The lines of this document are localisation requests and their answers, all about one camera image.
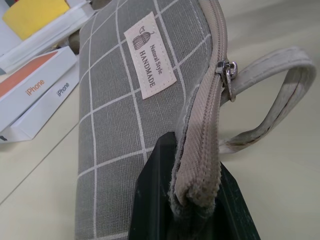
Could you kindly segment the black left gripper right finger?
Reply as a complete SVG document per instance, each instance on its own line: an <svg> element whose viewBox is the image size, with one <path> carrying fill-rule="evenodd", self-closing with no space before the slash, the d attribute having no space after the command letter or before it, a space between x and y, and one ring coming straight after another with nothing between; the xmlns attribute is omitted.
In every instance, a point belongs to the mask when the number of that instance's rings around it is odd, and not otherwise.
<svg viewBox="0 0 320 240"><path fill-rule="evenodd" d="M259 240L260 235L236 179L221 165L221 184L213 214L215 240Z"/></svg>

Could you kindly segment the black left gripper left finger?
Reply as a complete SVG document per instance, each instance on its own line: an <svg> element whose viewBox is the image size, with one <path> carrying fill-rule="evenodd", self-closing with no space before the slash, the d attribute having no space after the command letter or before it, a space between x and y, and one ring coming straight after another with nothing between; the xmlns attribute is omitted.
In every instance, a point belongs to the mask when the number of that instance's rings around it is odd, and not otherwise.
<svg viewBox="0 0 320 240"><path fill-rule="evenodd" d="M169 190L175 162L176 137L161 136L135 184L129 240L175 240Z"/></svg>

